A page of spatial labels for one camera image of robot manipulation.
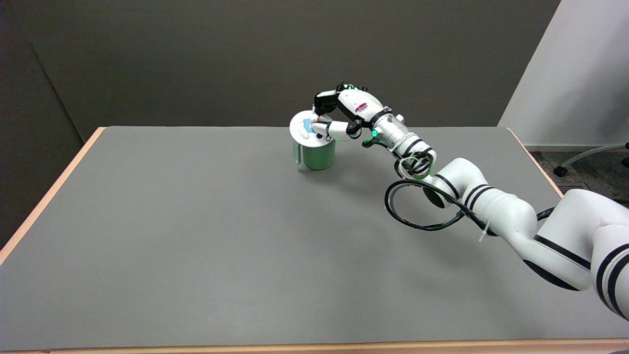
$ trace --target wooden table edge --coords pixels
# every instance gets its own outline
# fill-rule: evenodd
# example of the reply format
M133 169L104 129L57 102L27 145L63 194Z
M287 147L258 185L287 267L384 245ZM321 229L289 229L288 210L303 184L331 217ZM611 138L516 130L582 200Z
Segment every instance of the wooden table edge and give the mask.
M546 171L544 171L544 169L540 166L540 164L537 162L537 160L533 157L533 155L531 155L531 153L528 151L528 149L526 148L526 146L524 146L524 144L522 144L522 141L520 141L520 138L518 138L517 135L515 135L515 133L513 132L513 130L511 128L505 128L506 130L509 130L511 132L511 134L513 135L513 137L515 138L515 140L518 141L518 143L520 144L520 146L522 146L522 149L524 149L524 151L526 151L526 153L528 154L528 157L531 158L531 160L533 160L533 163L535 163L535 165L537 166L537 168L540 170L540 172L544 175L544 177L546 177L546 179L548 180L548 182L550 183L550 185L552 186L552 188L554 188L554 190L557 192L557 194L559 194L560 197L563 197L564 194L559 190L559 187L555 184L555 182L553 182L553 180L550 179L550 177L548 176L548 173L546 173Z
M28 232L28 229L35 223L39 215L42 214L43 210L48 206L48 203L52 200L52 198L57 194L59 188L65 183L70 174L74 171L79 162L83 159L83 157L87 154L88 150L94 145L94 142L101 133L105 130L105 127L99 127L92 134L92 136L87 140L87 142L81 147L79 152L74 156L70 164L65 168L64 172L57 178L55 183L50 187L50 189L46 192L43 198L37 203L37 206L33 209L33 211L28 214L28 217L24 222L20 225L18 230L11 236L9 241L4 245L2 249L0 249L0 265L4 263L6 258L11 254L15 246L22 240L22 237Z
M516 141L522 146L522 149L528 154L530 159L535 163L537 168L542 172L544 177L553 186L560 197L563 196L557 185L548 177L548 174L537 163L533 156L528 152L520 139L510 129L506 128L513 134ZM64 172L59 176L56 182L50 187L49 191L37 204L35 209L22 223L19 229L13 234L5 247L0 250L0 265L9 256L9 253L15 248L18 242L24 237L28 229L37 220L39 215L46 208L63 183L67 180L81 159L87 154L88 150L94 145L94 142L105 127L99 127L92 134L89 140L83 145L79 153L73 158ZM428 354L428 353L518 353L518 352L544 352L544 351L616 351L629 349L629 339L598 339L598 340L496 340L496 341L438 341L438 342L403 342L403 343L358 343L358 344L342 344L342 345L267 345L267 346L173 346L173 347L156 347L156 348L88 348L88 349L59 349L59 350L35 350L35 351L4 351L3 353L66 353L66 354L222 354L222 353L272 353L282 351L286 353L321 353L326 351L351 351L356 354Z
M436 341L402 343L356 343L329 345L255 345L255 346L172 346L154 348L86 348L34 351L4 351L10 354L272 354L277 352L320 354L344 351L351 354L433 354L433 353L544 353L612 351L629 349L629 339L601 340L504 340L504 341Z

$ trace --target white lid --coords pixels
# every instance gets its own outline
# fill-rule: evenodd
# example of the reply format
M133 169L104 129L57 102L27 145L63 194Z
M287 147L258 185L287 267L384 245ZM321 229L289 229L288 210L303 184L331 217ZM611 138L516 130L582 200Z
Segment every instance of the white lid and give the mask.
M325 141L325 137L316 137L316 132L310 127L310 116L312 114L312 111L301 111L291 119L291 124L288 128L291 131L292 139L306 147L326 146L332 142L332 139Z

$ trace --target green cup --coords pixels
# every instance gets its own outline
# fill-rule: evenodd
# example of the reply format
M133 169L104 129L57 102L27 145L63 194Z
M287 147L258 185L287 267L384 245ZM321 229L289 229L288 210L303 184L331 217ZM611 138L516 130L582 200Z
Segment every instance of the green cup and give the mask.
M302 111L291 120L292 157L296 164L303 161L309 169L326 169L334 164L336 142L318 137L310 127L311 115L312 111Z
M337 142L332 140L329 144L321 147L308 147L293 140L292 156L296 164L304 161L304 165L309 169L326 169L334 163L336 144Z

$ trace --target table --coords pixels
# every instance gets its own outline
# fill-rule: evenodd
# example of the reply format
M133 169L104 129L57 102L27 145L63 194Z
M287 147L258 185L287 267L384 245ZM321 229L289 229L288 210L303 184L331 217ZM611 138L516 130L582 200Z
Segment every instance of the table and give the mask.
M465 157L536 210L560 199L507 129L412 130L437 171ZM343 142L332 168L298 167L287 128L101 128L0 253L0 350L629 347L592 290L545 282L471 221L397 223L392 164ZM453 212L421 195L400 202L414 220Z

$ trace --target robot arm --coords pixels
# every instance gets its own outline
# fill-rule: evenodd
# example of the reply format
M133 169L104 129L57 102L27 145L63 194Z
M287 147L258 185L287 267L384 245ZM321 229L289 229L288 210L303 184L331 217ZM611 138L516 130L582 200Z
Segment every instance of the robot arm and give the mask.
M474 164L455 159L424 179L460 200L502 237L537 275L567 290L591 284L603 303L624 319L629 316L629 210L587 190L570 190L537 230L533 207L491 185ZM424 188L437 207L450 203Z
M336 107L350 123L327 115ZM502 237L546 281L567 290L585 290L594 284L612 312L629 318L629 210L625 207L591 191L571 190L553 210L536 215L526 201L491 186L466 159L455 159L431 175L435 151L408 130L401 115L394 116L366 88L347 83L315 96L311 126L327 139L338 140L357 139L362 128L370 129L372 139L362 145L385 147L396 158L394 167L402 178L385 194L387 211L396 220L435 231L466 215L484 234ZM392 203L396 191L408 185L422 186L439 208L456 203L461 211L446 223L412 224L397 215ZM545 217L548 220L538 230L537 222Z

